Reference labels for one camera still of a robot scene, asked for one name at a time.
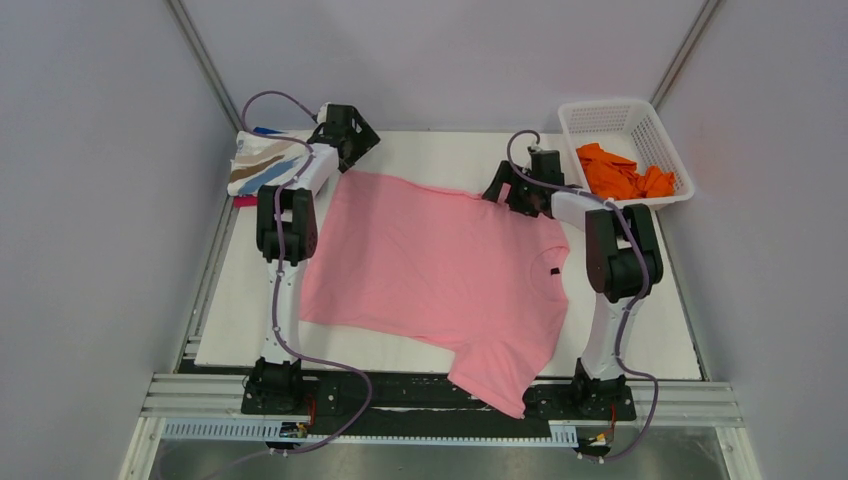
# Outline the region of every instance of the plastic basket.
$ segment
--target plastic basket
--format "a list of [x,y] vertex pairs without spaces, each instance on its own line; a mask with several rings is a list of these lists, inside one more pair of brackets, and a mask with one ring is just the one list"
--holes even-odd
[[645,173],[651,165],[663,172],[674,172],[673,196],[620,200],[616,205],[642,203],[659,210],[695,194],[695,186],[650,103],[637,99],[566,103],[558,113],[564,148],[584,187],[589,188],[589,184],[577,158],[577,148],[599,143],[604,150],[636,162],[639,173]]

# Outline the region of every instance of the pink shirt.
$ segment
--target pink shirt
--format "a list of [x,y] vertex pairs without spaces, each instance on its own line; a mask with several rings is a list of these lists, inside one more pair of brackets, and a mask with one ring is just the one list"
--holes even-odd
[[304,277],[301,318],[456,352],[448,378],[512,417],[553,356],[568,300],[559,222],[479,195],[349,171]]

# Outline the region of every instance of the white table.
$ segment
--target white table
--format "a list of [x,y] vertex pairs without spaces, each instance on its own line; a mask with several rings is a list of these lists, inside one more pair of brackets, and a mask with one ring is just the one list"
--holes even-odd
[[[356,164],[357,170],[395,175],[423,185],[482,192],[505,158],[510,134],[381,132],[380,136],[380,144]],[[529,136],[515,142],[513,153],[518,163],[528,160],[525,147],[529,142]],[[542,146],[561,149],[559,142],[560,135],[542,137]],[[576,181],[571,165],[563,163],[566,183]],[[316,197],[319,229],[338,179],[336,172]],[[238,212],[205,319],[197,365],[252,366],[259,358],[269,299],[265,261],[256,249],[255,217],[255,208]],[[586,277],[583,233],[566,224],[563,230],[571,247],[562,269],[569,310],[556,353],[540,375],[571,376],[592,324],[595,293]],[[700,379],[676,280],[662,238],[659,241],[665,274],[636,317],[625,359],[632,368],[659,378]],[[363,370],[446,373],[454,356],[449,350],[405,337],[308,322],[300,323],[300,341],[306,355]],[[315,364],[304,367],[324,368]]]

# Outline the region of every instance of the white wall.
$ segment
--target white wall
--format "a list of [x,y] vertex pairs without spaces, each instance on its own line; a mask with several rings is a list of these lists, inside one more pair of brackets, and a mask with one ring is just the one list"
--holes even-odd
[[[273,88],[376,128],[460,131],[557,131],[568,100],[649,98],[702,3],[185,0],[236,105]],[[248,122],[309,125],[269,99]]]
[[115,478],[231,143],[164,2],[0,6],[0,478]]
[[769,480],[848,471],[846,25],[845,0],[729,0],[660,110],[700,189],[662,225]]

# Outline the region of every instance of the orange cloth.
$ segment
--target orange cloth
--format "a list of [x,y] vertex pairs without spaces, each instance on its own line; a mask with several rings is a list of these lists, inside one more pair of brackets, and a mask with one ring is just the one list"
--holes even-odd
[[636,162],[605,152],[597,143],[577,149],[580,165],[593,193],[603,198],[668,197],[674,195],[674,172],[663,173],[650,166],[644,175],[636,173]]

